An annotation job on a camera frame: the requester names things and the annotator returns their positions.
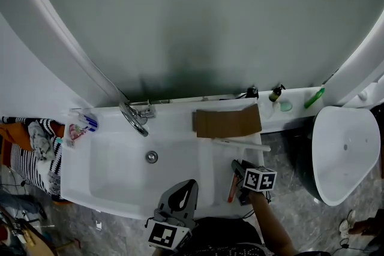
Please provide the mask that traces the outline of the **dark pump bottle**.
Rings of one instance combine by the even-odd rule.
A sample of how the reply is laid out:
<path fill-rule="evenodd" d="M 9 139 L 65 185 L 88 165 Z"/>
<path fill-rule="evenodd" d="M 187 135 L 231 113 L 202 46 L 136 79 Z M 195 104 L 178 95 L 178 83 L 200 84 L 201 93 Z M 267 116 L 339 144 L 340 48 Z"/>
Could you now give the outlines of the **dark pump bottle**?
<path fill-rule="evenodd" d="M 279 99 L 282 91 L 285 90 L 285 89 L 286 88 L 282 84 L 280 84 L 280 85 L 276 86 L 275 88 L 273 88 L 272 92 L 269 94 L 269 100 L 271 102 L 273 102 L 273 103 L 276 102 L 276 100 Z"/>

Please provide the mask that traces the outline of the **black and white striped cloth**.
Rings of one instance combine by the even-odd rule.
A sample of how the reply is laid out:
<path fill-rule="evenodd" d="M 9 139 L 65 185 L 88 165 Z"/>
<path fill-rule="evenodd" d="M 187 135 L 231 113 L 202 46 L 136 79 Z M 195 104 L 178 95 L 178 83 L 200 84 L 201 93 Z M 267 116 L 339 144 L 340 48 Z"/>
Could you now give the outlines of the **black and white striped cloth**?
<path fill-rule="evenodd" d="M 49 136 L 55 152 L 55 159 L 48 164 L 39 165 L 33 151 L 23 150 L 18 145 L 13 144 L 11 147 L 10 168 L 25 180 L 28 180 L 37 188 L 40 188 L 46 194 L 51 196 L 55 203 L 65 203 L 66 199 L 61 196 L 61 138 L 64 136 L 65 125 L 53 119 L 18 118 L 8 116 L 0 118 L 0 124 L 21 122 L 25 125 L 26 129 L 28 125 L 34 121 L 38 121 L 42 129 Z"/>

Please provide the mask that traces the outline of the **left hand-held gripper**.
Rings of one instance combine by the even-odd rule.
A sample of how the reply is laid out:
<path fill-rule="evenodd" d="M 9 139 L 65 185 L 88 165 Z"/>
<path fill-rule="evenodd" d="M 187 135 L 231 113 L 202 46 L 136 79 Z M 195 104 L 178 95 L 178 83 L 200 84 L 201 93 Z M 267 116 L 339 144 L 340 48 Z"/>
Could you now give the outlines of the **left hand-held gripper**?
<path fill-rule="evenodd" d="M 163 250 L 180 250 L 192 237 L 197 223 L 192 218 L 197 207 L 199 186 L 194 179 L 179 182 L 165 191 L 159 209 L 146 225 L 147 241 Z"/>

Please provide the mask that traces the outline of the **brown cardboard piece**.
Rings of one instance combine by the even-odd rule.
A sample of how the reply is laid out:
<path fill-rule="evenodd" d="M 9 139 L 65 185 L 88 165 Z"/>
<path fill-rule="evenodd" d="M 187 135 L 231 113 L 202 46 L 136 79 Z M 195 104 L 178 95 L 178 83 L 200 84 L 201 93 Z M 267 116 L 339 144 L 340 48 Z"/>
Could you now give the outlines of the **brown cardboard piece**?
<path fill-rule="evenodd" d="M 262 131 L 257 104 L 234 111 L 196 110 L 192 120 L 198 138 L 245 137 Z"/>

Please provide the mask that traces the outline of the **blue and white tube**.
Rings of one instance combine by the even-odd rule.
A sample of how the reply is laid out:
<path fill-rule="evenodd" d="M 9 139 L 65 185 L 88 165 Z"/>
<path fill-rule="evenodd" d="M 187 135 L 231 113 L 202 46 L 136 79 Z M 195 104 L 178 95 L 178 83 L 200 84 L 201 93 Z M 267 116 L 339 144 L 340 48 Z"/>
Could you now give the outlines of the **blue and white tube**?
<path fill-rule="evenodd" d="M 85 124 L 86 130 L 96 132 L 96 130 L 98 129 L 98 122 L 95 119 L 83 114 L 78 115 L 78 119 L 79 121 Z"/>

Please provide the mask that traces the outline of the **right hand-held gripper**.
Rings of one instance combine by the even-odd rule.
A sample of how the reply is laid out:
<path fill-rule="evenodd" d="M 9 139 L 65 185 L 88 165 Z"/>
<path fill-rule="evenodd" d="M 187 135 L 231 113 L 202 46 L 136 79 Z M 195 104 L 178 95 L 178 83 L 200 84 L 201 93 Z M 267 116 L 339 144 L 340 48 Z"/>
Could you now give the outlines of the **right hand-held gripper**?
<path fill-rule="evenodd" d="M 231 162 L 231 167 L 238 178 L 236 194 L 241 206 L 250 204 L 249 192 L 270 192 L 274 189 L 277 172 L 264 167 L 256 167 L 253 163 L 237 159 Z"/>

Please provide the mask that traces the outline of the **person's right forearm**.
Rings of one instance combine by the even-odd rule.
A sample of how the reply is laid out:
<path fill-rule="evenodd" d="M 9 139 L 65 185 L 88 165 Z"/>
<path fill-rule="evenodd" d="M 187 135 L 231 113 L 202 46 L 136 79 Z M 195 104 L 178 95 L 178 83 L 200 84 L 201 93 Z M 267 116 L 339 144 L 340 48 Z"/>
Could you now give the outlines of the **person's right forearm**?
<path fill-rule="evenodd" d="M 299 254 L 279 220 L 270 208 L 262 193 L 249 192 L 248 197 L 265 242 L 265 246 L 276 256 L 295 256 Z"/>

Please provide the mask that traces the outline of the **white lit column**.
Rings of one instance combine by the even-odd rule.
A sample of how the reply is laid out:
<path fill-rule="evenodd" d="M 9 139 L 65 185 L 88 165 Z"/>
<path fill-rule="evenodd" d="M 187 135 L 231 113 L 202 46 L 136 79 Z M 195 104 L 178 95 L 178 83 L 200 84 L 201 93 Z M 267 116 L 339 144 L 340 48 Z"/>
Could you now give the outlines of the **white lit column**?
<path fill-rule="evenodd" d="M 362 43 L 325 83 L 326 106 L 343 106 L 384 75 L 384 10 Z"/>

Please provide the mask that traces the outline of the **white squeegee with orange end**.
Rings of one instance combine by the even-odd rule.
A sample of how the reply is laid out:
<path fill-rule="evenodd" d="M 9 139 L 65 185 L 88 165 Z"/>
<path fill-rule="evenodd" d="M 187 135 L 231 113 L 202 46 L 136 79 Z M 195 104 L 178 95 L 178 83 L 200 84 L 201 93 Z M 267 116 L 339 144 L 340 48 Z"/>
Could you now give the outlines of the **white squeegee with orange end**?
<path fill-rule="evenodd" d="M 266 167 L 264 164 L 263 154 L 265 152 L 270 152 L 271 147 L 263 144 L 252 143 L 250 141 L 235 141 L 229 139 L 213 139 L 213 144 L 219 148 L 219 150 L 224 150 L 224 156 L 221 156 L 219 162 L 223 166 L 223 170 L 228 171 L 229 175 L 220 182 L 225 183 L 228 187 L 227 193 L 224 194 L 224 201 L 227 203 L 233 203 L 234 201 L 238 202 L 236 196 L 238 192 L 238 178 L 234 174 L 231 162 L 234 159 L 237 159 L 240 163 L 242 160 L 253 163 L 256 167 Z"/>

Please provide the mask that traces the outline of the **green and white bathtub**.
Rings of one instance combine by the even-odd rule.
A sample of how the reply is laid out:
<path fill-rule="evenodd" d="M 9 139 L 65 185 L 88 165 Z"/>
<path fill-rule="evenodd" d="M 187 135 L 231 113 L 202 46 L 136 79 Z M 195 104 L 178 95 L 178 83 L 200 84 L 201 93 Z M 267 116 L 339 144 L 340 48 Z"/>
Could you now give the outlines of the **green and white bathtub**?
<path fill-rule="evenodd" d="M 303 135 L 296 171 L 314 198 L 338 206 L 374 167 L 380 146 L 379 126 L 372 112 L 327 106 Z"/>

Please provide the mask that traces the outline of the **green bottle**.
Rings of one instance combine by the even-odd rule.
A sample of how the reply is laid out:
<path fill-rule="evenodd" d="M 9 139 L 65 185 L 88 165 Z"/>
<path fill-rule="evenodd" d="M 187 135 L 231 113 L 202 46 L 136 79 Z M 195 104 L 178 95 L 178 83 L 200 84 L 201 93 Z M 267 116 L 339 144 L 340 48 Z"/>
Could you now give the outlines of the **green bottle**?
<path fill-rule="evenodd" d="M 320 88 L 311 98 L 306 100 L 306 102 L 304 103 L 304 108 L 308 109 L 309 107 L 311 107 L 319 98 L 322 97 L 324 92 L 325 88 Z"/>

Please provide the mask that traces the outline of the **chrome faucet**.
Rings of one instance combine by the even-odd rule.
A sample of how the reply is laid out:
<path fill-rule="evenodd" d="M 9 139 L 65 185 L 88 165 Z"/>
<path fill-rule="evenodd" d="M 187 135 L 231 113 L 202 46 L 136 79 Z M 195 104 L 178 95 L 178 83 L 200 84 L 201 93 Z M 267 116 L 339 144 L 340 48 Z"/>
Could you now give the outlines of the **chrome faucet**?
<path fill-rule="evenodd" d="M 143 137 L 149 135 L 148 130 L 144 127 L 148 119 L 156 117 L 155 108 L 152 104 L 147 103 L 146 106 L 142 105 L 143 109 L 135 109 L 135 106 L 131 106 L 127 102 L 120 102 L 119 109 L 128 121 L 128 123 Z"/>

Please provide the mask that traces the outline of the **grey rag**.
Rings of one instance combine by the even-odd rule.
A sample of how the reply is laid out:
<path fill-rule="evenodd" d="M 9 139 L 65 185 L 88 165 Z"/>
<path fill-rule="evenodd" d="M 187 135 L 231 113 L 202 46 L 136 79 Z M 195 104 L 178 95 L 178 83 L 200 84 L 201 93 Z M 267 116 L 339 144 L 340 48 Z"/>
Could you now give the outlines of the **grey rag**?
<path fill-rule="evenodd" d="M 31 147 L 35 157 L 39 161 L 52 161 L 55 159 L 52 142 L 49 136 L 42 129 L 38 121 L 31 122 L 28 125 L 28 132 Z"/>

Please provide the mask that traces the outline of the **person's black patterned shirt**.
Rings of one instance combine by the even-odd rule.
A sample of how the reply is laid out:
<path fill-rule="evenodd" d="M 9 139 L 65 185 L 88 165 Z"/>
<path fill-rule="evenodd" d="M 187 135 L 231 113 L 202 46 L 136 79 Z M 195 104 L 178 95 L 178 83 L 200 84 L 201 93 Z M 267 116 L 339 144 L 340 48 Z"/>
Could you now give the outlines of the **person's black patterned shirt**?
<path fill-rule="evenodd" d="M 178 252 L 156 249 L 151 256 L 276 256 L 262 243 L 255 227 L 242 219 L 202 218 L 192 238 Z M 295 256 L 331 256 L 325 251 Z"/>

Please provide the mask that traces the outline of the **white sink table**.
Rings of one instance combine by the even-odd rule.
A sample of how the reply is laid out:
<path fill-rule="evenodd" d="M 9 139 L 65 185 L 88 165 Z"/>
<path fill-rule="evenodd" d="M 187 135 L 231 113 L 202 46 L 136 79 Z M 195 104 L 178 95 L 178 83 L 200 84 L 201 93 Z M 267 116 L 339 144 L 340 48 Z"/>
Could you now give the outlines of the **white sink table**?
<path fill-rule="evenodd" d="M 256 99 L 208 97 L 155 104 L 155 118 L 145 125 L 147 136 L 140 135 L 118 107 L 87 109 L 96 118 L 98 129 L 81 135 L 73 147 L 63 148 L 61 196 L 102 212 L 146 219 L 152 216 L 162 193 L 194 179 L 199 186 L 197 217 L 243 215 L 246 207 L 227 201 L 231 163 L 246 159 L 262 165 L 263 153 L 244 147 L 245 143 L 259 144 L 260 134 L 233 138 L 230 143 L 198 138 L 193 131 L 193 113 L 199 109 L 242 110 L 256 103 L 262 132 L 281 131 L 298 126 L 323 108 L 322 100 L 304 108 L 316 92 L 315 87 L 285 90 L 281 99 L 293 106 L 288 112 L 273 106 L 267 91 Z"/>

